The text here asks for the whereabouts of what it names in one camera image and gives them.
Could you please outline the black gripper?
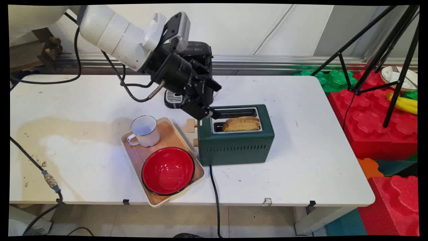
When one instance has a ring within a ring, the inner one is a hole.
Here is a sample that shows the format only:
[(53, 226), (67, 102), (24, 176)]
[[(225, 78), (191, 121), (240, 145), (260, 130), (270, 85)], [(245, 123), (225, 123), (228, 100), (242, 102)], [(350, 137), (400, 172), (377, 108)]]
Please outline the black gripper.
[(212, 61), (185, 60), (170, 47), (157, 47), (145, 61), (145, 72), (157, 83), (165, 83), (164, 88), (184, 96), (181, 110), (194, 119), (218, 119), (221, 113), (206, 107), (200, 97), (205, 89), (218, 92), (222, 86), (212, 75)]

